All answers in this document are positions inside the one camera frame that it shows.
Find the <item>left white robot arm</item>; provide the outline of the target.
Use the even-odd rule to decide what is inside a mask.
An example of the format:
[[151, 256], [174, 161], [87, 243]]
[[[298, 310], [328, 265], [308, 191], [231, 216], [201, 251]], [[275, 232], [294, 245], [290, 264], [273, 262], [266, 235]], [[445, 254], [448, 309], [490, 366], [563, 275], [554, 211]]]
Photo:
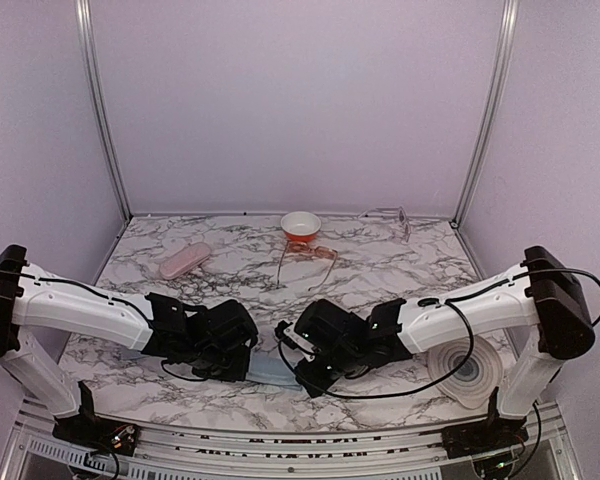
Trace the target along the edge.
[[35, 327], [182, 364], [197, 381], [245, 379], [258, 329], [239, 302], [207, 308], [158, 293], [124, 295], [53, 275], [28, 262], [26, 253], [10, 245], [0, 254], [0, 365], [46, 406], [54, 437], [131, 455], [140, 428], [97, 415], [89, 387], [49, 356]]

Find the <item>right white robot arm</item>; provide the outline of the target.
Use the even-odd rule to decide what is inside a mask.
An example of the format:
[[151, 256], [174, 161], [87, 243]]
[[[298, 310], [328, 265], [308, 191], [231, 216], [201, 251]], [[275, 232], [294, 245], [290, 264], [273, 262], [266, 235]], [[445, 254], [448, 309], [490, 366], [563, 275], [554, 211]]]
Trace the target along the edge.
[[479, 455], [528, 440], [527, 415], [562, 365], [587, 353], [595, 342], [580, 283], [582, 270], [565, 267], [542, 246], [504, 273], [439, 297], [399, 298], [375, 306], [367, 318], [320, 299], [290, 325], [279, 324], [281, 346], [302, 352], [296, 380], [313, 398], [328, 394], [341, 378], [406, 361], [439, 346], [464, 341], [467, 363], [480, 334], [529, 328], [517, 363], [487, 396], [480, 421], [446, 427], [449, 458]]

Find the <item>light blue cleaning cloth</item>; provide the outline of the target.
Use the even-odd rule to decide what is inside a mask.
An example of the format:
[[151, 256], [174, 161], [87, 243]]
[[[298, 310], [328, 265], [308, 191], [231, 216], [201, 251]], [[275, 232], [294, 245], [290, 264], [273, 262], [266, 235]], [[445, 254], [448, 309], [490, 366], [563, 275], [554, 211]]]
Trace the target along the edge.
[[[300, 390], [301, 386], [295, 379], [295, 376], [280, 359], [271, 358], [260, 353], [253, 353], [248, 345], [239, 345], [237, 347], [248, 347], [251, 350], [251, 359], [249, 370], [244, 381], [237, 382], [252, 382], [267, 386], [283, 387], [292, 390]], [[125, 350], [121, 354], [121, 358], [125, 361], [138, 361], [146, 359], [154, 359], [160, 361], [161, 370], [171, 378], [183, 380], [189, 383], [203, 383], [209, 380], [197, 377], [191, 372], [190, 363], [202, 355], [202, 352], [175, 352], [158, 354], [149, 354], [135, 350]]]

